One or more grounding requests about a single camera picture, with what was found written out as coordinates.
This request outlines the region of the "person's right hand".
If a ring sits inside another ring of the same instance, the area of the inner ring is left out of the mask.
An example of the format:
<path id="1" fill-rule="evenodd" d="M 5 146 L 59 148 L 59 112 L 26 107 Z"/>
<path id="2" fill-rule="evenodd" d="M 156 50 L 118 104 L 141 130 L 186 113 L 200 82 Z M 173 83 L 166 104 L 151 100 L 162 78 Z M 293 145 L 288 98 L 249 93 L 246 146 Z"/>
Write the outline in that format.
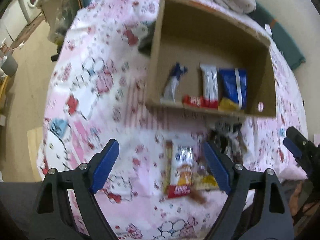
<path id="1" fill-rule="evenodd" d="M 289 200 L 291 216 L 300 220 L 311 217 L 319 208 L 319 190 L 313 187 L 310 180 L 300 181 Z"/>

